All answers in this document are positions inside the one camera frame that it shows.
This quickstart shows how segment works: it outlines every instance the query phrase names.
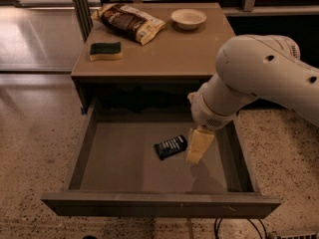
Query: bowl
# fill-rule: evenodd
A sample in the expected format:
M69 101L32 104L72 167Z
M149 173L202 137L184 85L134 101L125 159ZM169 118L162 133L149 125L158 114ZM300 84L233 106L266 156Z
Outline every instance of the bowl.
M194 9L180 9L171 13L171 18L183 30L193 30L206 20L206 15Z

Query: power strip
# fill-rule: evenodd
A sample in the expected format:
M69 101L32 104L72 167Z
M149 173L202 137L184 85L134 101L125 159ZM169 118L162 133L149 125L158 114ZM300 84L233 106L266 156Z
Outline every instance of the power strip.
M278 230L268 233L269 239L319 239L319 234L311 230Z

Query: snack bag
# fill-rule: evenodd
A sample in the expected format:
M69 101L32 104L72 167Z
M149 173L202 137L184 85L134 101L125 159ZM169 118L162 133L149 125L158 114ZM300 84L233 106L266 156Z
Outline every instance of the snack bag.
M163 20L126 4L105 4L92 15L92 19L142 45L148 43L165 25Z

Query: sponge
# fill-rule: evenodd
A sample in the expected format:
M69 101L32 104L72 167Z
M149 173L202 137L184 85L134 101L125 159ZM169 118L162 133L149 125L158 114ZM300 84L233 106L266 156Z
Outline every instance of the sponge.
M94 43L91 45L90 60L119 60L123 57L121 42Z
M199 126L197 129L191 129L189 133L188 153L186 161L190 163L199 163L203 155L214 140L214 134L211 130Z

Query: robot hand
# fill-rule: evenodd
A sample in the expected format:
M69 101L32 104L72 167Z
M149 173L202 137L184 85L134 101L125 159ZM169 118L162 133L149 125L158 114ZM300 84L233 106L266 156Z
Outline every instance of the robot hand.
M244 106L264 99L319 126L319 70L300 61L288 37L242 35L216 56L216 74L188 96L194 121L221 129Z

